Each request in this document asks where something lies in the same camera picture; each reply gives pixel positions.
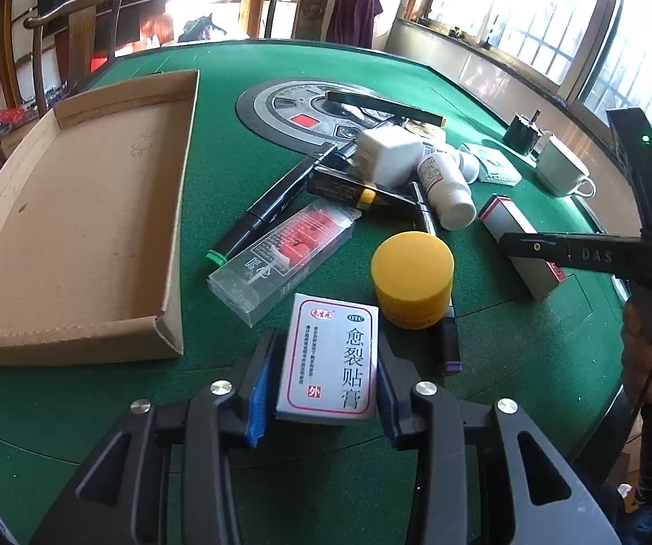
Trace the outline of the person's hand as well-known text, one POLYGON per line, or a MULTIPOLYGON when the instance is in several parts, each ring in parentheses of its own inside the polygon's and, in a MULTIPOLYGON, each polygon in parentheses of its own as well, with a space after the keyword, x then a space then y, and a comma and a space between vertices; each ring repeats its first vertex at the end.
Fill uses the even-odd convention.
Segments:
POLYGON ((623 310, 623 387, 633 405, 652 405, 652 345, 642 334, 639 310, 627 302, 623 310))

